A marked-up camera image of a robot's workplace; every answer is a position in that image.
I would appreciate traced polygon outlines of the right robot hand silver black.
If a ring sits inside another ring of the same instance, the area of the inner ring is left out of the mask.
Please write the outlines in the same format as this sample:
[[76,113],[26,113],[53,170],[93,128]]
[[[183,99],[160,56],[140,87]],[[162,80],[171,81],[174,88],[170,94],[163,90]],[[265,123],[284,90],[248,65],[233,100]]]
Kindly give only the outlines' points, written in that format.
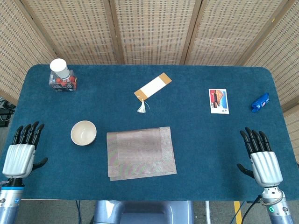
[[268,137],[262,131],[256,132],[248,127],[241,130],[240,134],[243,138],[252,170],[245,168],[238,163],[239,170],[255,179],[257,184],[261,187],[276,187],[282,181],[281,169],[276,157],[272,151]]

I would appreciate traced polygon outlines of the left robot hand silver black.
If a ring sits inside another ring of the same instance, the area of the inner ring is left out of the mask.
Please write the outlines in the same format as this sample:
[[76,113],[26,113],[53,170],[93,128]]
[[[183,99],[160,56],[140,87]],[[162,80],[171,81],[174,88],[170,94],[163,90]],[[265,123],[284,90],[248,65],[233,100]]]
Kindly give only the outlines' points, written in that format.
[[27,126],[16,129],[12,144],[9,145],[4,161],[2,174],[7,178],[24,179],[32,171],[43,167],[48,158],[34,163],[37,145],[39,143],[44,124],[36,121]]

